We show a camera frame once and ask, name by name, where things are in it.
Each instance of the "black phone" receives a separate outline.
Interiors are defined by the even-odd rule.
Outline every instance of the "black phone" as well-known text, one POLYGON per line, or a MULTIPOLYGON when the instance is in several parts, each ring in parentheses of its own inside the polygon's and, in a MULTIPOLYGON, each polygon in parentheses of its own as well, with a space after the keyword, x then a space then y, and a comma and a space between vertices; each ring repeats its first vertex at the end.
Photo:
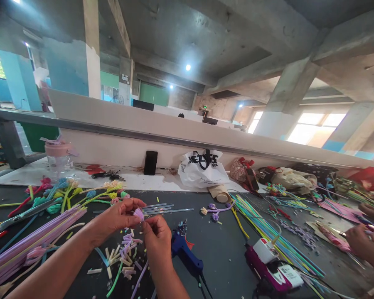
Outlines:
POLYGON ((158 152, 147 151, 145 153, 144 174, 155 175, 157 168, 158 152))

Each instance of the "workbench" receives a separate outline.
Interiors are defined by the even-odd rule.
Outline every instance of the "workbench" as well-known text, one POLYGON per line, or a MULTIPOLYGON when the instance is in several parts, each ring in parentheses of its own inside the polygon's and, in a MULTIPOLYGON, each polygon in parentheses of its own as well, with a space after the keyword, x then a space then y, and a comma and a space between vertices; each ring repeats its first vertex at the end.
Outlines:
MULTIPOLYGON (((16 203, 23 201, 27 194, 25 193, 26 186, 1 186, 0 185, 0 204, 2 203, 16 203)), ((211 215, 203 216, 200 213, 202 207, 207 207, 209 203, 214 200, 209 193, 199 192, 174 192, 174 191, 129 191, 132 197, 137 197, 143 200, 148 205, 156 204, 157 197, 161 203, 174 204, 173 209, 194 208, 194 211, 181 213, 168 213, 164 217, 171 229, 175 229, 180 221, 187 219, 188 233, 187 240, 194 243, 192 249, 193 253, 204 263, 204 276, 208 287, 211 290, 214 298, 252 298, 253 292, 258 283, 255 274, 250 270, 244 257, 245 246, 247 242, 245 236, 240 231, 236 219, 231 211, 222 212, 219 214, 219 221, 223 223, 220 225, 214 222, 211 215)), ((263 199, 254 197, 248 194, 249 198, 255 202, 256 205, 267 210, 268 203, 263 199)), ((352 226, 348 221, 340 217, 318 208, 314 203, 305 202, 306 205, 314 208, 317 213, 321 214, 325 219, 324 223, 332 223, 340 230, 348 229, 352 226)), ((221 208, 223 205, 217 203, 217 207, 221 208)), ((88 205, 88 212, 76 223, 88 222, 95 217, 93 211, 103 210, 108 208, 108 205, 102 203, 90 203, 88 205)), ((0 221, 7 218, 7 215, 14 207, 0 208, 0 221)), ((314 221, 312 215, 307 211, 298 212, 294 215, 294 209, 282 207, 282 210, 287 212, 298 225, 303 226, 306 221, 314 221)), ((263 217, 271 219, 270 215, 262 211, 258 211, 263 217)), ((38 216, 33 224, 16 240, 18 242, 23 237, 32 233, 44 223, 50 221, 57 215, 50 216, 47 212, 42 216, 38 216)), ((253 245, 259 239, 258 233, 244 220, 239 214, 242 226, 250 236, 248 243, 253 245)), ((0 248, 12 238, 26 223, 15 225, 9 229, 8 234, 0 239, 0 248)), ((135 230, 137 238, 143 238, 139 235, 140 228, 135 230)), ((121 243, 122 237, 125 233, 115 233, 102 246, 104 252, 105 247, 115 248, 118 243, 121 243)), ((366 270, 359 268, 346 254, 340 252, 336 247, 331 246, 323 240, 319 240, 317 249, 320 253, 317 256, 314 251, 305 247, 302 240, 287 230, 283 229, 282 235, 293 243, 300 251, 312 259, 327 275, 325 281, 331 285, 337 292, 350 297, 359 297, 374 286, 374 271, 371 266, 365 264, 366 270)), ((65 237, 62 238, 58 244, 64 242, 65 237)), ((144 247, 138 246, 138 257, 144 257, 144 247)), ((202 289, 198 287, 198 281, 193 278, 184 267, 183 263, 178 257, 173 258, 173 265, 178 273, 183 285, 191 298, 205 298, 202 294, 202 289)), ((113 275, 116 274, 117 266, 113 266, 113 275)), ((137 282, 139 271, 137 275, 133 275, 131 281, 126 278, 121 278, 110 298, 130 298, 132 294, 132 285, 137 282)), ((92 298, 94 295, 100 299, 105 298, 108 292, 108 275, 105 271, 103 261, 93 251, 86 260, 77 278, 73 282, 71 288, 66 294, 65 298, 92 298), (87 275, 89 269, 102 268, 103 271, 99 274, 87 275)), ((142 299, 151 298, 154 291, 154 284, 149 276, 149 272, 143 277, 140 288, 135 296, 140 296, 142 299)), ((311 289, 306 286, 301 287, 298 291, 288 294, 286 298, 316 298, 317 296, 311 289)), ((325 298, 337 298, 333 294, 324 294, 325 298)))

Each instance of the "plastic bag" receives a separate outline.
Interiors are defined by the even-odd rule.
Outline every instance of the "plastic bag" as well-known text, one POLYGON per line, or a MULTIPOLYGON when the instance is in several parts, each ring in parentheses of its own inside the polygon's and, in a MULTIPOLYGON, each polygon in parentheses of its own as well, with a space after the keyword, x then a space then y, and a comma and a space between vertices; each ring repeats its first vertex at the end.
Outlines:
POLYGON ((221 156, 222 152, 209 149, 202 154, 197 151, 186 153, 178 171, 183 185, 207 188, 229 183, 229 177, 219 162, 221 156))

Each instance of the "white partition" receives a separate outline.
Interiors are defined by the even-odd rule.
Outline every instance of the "white partition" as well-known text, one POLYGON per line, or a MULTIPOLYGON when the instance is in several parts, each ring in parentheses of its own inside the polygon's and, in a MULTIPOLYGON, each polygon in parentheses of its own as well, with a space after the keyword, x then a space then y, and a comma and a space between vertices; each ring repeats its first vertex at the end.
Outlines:
MULTIPOLYGON (((374 161, 364 160, 325 149, 299 145, 288 141, 247 134, 197 121, 177 118, 153 111, 98 101, 76 94, 57 90, 49 91, 54 112, 58 118, 99 124, 137 132, 193 140, 244 150, 266 152, 280 156, 295 157, 311 161, 365 168, 374 166, 374 161)), ((158 151, 157 167, 175 168, 182 154, 193 147, 150 142, 131 138, 100 135, 74 130, 62 130, 66 140, 71 141, 81 153, 77 162, 105 165, 143 166, 147 150, 158 151)), ((221 162, 226 169, 240 154, 224 153, 221 162)), ((288 159, 246 157, 256 161, 255 166, 286 166, 288 159)))

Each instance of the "scissors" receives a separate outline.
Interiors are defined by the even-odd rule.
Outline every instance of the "scissors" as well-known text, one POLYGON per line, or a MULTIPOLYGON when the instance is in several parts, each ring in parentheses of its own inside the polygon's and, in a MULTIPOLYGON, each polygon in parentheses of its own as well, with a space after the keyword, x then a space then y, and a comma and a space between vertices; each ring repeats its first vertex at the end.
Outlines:
POLYGON ((42 203, 41 205, 38 205, 34 208, 31 208, 29 210, 27 210, 26 212, 23 212, 19 215, 16 215, 6 221, 3 221, 1 224, 0 224, 0 238, 2 236, 4 236, 6 233, 7 233, 7 228, 10 227, 11 225, 14 225, 14 224, 17 224, 18 222, 21 222, 41 211, 44 211, 45 209, 47 209, 49 206, 51 206, 54 202, 56 201, 56 199, 51 199, 49 201, 46 201, 45 203, 42 203))

